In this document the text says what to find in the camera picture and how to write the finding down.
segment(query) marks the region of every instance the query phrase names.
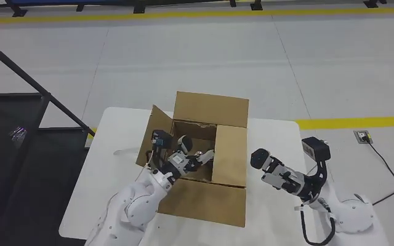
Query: power outlet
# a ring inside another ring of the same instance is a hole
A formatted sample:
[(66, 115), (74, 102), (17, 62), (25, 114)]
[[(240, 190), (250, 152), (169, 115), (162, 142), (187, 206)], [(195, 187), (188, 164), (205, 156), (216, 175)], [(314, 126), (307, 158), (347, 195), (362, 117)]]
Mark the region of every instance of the power outlet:
[(354, 132), (354, 134), (356, 136), (356, 139), (357, 139), (358, 143), (368, 144), (367, 141), (363, 140), (363, 137), (365, 137), (365, 136), (367, 136), (369, 138), (369, 142), (370, 143), (373, 143), (371, 135), (369, 134), (369, 132), (367, 130), (355, 130), (353, 132)]

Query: box flap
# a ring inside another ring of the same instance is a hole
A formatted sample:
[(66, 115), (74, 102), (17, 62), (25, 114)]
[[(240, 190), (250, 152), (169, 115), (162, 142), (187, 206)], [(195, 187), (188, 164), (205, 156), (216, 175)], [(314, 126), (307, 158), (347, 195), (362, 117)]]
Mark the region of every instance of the box flap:
[(138, 153), (136, 164), (144, 166), (147, 163), (147, 157), (145, 153), (152, 150), (152, 132), (153, 130), (165, 130), (167, 133), (171, 132), (172, 119), (163, 111), (161, 111), (156, 105), (153, 105), (152, 112), (149, 117), (147, 129), (143, 136), (140, 152)]
[(245, 227), (246, 190), (179, 179), (159, 213)]
[(247, 127), (248, 109), (248, 99), (177, 92), (174, 119)]
[(212, 182), (246, 187), (247, 129), (218, 125)]

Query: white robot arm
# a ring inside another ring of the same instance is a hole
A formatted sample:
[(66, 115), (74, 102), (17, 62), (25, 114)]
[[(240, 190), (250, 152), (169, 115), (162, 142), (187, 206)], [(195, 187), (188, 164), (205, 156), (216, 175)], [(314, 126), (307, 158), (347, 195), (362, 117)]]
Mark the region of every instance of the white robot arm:
[(137, 246), (148, 223), (158, 211), (174, 182), (188, 172), (194, 172), (214, 157), (214, 151), (187, 156), (192, 142), (187, 136), (178, 141), (178, 150), (165, 161), (161, 150), (171, 145), (167, 133), (153, 132), (153, 150), (146, 166), (134, 183), (116, 193), (91, 231), (86, 246)]
[[(331, 182), (327, 180), (325, 161), (331, 158), (329, 146), (315, 137), (302, 140), (304, 152), (316, 161), (317, 172), (304, 175), (286, 167), (265, 149), (258, 149), (251, 156), (251, 165), (265, 173), (262, 181), (276, 189), (283, 189), (300, 197), (302, 230), (310, 245), (336, 246), (388, 246), (384, 230), (375, 214), (372, 203), (364, 196), (355, 194), (339, 201)], [(304, 205), (319, 212), (327, 238), (322, 242), (310, 242), (304, 221)]]

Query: concrete floor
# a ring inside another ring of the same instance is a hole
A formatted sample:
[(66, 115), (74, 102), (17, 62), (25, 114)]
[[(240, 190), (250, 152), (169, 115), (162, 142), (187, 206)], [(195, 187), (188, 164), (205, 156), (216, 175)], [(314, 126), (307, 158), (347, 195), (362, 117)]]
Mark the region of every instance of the concrete floor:
[[(248, 98), (256, 118), (394, 115), (389, 15), (13, 24), (0, 33), (0, 49), (91, 127), (109, 106), (172, 111), (177, 90)], [(0, 75), (1, 93), (34, 91), (3, 64)], [(54, 106), (42, 122), (72, 125)], [(394, 167), (394, 128), (367, 130)], [(372, 201), (394, 191), (353, 129), (302, 132), (312, 135), (330, 143), (338, 190)], [(391, 198), (376, 211), (394, 245), (393, 206)]]

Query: cardboard box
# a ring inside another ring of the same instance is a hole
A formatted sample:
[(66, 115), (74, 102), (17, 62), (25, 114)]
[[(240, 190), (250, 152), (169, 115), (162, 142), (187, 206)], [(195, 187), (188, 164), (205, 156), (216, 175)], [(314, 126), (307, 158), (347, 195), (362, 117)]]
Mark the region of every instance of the cardboard box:
[(245, 227), (247, 114), (249, 100), (177, 92), (174, 118), (153, 105), (137, 164), (146, 163), (153, 130), (186, 134), (193, 149), (215, 149), (213, 163), (177, 180), (159, 206), (160, 213)]

